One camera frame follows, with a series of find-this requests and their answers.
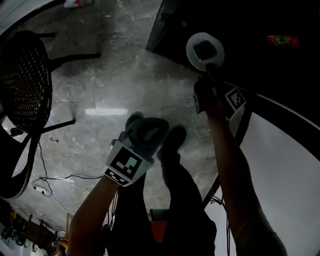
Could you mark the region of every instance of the chair leg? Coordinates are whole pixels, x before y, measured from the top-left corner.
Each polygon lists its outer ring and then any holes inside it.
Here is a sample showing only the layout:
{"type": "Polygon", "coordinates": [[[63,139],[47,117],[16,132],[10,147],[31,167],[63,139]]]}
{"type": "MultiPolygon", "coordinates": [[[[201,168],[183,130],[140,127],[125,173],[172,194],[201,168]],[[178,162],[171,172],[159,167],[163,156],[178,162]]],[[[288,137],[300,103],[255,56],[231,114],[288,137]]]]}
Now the chair leg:
{"type": "Polygon", "coordinates": [[[7,115],[6,112],[2,111],[2,112],[0,113],[0,120],[1,120],[2,118],[4,118],[6,115],[7,115]]]}
{"type": "Polygon", "coordinates": [[[54,38],[56,33],[36,33],[36,35],[40,38],[54,38]]]}
{"type": "Polygon", "coordinates": [[[63,122],[63,123],[55,124],[55,125],[52,125],[52,126],[43,128],[42,134],[47,133],[47,132],[50,132],[50,131],[53,131],[53,130],[56,130],[56,129],[59,129],[59,128],[61,128],[61,127],[73,125],[73,124],[75,124],[75,123],[76,123],[76,120],[73,119],[73,120],[68,121],[68,122],[63,122]]]}
{"type": "Polygon", "coordinates": [[[59,68],[62,64],[67,62],[73,62],[78,60],[88,60],[88,59],[97,59],[101,57],[101,53],[94,54],[74,54],[60,58],[54,58],[49,60],[50,71],[54,71],[59,68]]]}
{"type": "Polygon", "coordinates": [[[15,137],[15,136],[24,134],[24,132],[22,130],[18,129],[17,127],[11,128],[10,133],[11,133],[11,137],[15,137]]]}

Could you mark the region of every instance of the white wall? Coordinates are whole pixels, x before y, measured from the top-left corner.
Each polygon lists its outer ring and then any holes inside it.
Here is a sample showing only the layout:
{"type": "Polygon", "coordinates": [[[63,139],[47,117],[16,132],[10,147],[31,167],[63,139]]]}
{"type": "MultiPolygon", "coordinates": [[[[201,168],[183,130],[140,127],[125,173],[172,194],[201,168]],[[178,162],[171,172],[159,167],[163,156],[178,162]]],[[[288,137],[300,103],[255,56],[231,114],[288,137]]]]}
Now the white wall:
{"type": "MultiPolygon", "coordinates": [[[[290,256],[315,256],[320,250],[320,162],[289,135],[252,114],[241,144],[256,194],[290,256]]],[[[208,205],[217,218],[216,242],[226,239],[223,209],[208,205]]],[[[227,255],[217,245],[216,255],[227,255]]]]}
{"type": "Polygon", "coordinates": [[[52,0],[4,0],[0,4],[0,35],[15,22],[52,0]]]}
{"type": "Polygon", "coordinates": [[[8,238],[5,241],[9,244],[5,244],[4,241],[0,239],[0,252],[2,252],[4,256],[23,256],[23,252],[26,250],[26,248],[17,245],[16,242],[11,238],[8,238]]]}

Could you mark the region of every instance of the white circular sensor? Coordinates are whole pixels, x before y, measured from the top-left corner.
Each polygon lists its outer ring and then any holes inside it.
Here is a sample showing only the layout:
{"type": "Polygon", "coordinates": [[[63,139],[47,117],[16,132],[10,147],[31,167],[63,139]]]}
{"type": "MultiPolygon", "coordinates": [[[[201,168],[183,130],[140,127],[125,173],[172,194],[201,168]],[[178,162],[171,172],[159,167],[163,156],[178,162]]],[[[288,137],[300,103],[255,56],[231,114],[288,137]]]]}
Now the white circular sensor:
{"type": "Polygon", "coordinates": [[[186,55],[198,70],[207,71],[207,64],[220,68],[225,61],[225,49],[222,43],[208,33],[197,33],[186,43],[186,55]]]}

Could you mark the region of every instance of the gray tile floor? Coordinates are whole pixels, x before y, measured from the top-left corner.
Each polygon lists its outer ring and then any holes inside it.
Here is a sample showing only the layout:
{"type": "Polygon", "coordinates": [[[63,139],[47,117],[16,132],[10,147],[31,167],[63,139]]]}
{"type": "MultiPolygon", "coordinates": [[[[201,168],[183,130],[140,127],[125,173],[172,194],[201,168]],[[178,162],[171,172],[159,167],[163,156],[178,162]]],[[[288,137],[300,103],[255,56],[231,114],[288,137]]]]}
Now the gray tile floor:
{"type": "MultiPolygon", "coordinates": [[[[205,115],[196,115],[193,106],[193,86],[198,74],[145,50],[161,2],[96,0],[76,9],[59,5],[18,28],[36,33],[56,32],[55,38],[43,39],[49,58],[96,51],[102,54],[99,59],[66,63],[52,73],[53,103],[47,126],[73,117],[76,124],[41,137],[49,177],[102,175],[111,140],[124,130],[130,114],[141,111],[146,117],[166,119],[171,127],[186,127],[181,162],[190,171],[202,197],[208,193],[217,177],[217,164],[205,115]]],[[[239,118],[232,125],[234,130],[239,118]]],[[[6,119],[3,126],[9,131],[13,125],[6,119]]],[[[17,173],[26,158],[27,151],[17,173]]],[[[11,204],[64,226],[66,210],[73,215],[97,181],[74,177],[50,181],[53,196],[65,210],[52,197],[44,197],[32,188],[31,181],[44,174],[38,148],[30,183],[11,204]]],[[[43,181],[37,184],[47,186],[43,181]]],[[[170,194],[158,160],[147,173],[144,199],[148,210],[169,207],[170,194]]]]}

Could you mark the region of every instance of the power strip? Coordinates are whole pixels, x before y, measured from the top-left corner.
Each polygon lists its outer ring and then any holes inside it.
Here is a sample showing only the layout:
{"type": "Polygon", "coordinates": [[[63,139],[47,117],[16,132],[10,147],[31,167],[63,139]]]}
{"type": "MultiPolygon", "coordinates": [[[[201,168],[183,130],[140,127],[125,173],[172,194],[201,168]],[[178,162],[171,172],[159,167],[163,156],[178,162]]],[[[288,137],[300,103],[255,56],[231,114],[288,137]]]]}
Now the power strip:
{"type": "Polygon", "coordinates": [[[50,196],[50,192],[43,186],[40,185],[34,185],[33,188],[36,191],[39,191],[41,194],[46,195],[46,196],[50,196]]]}

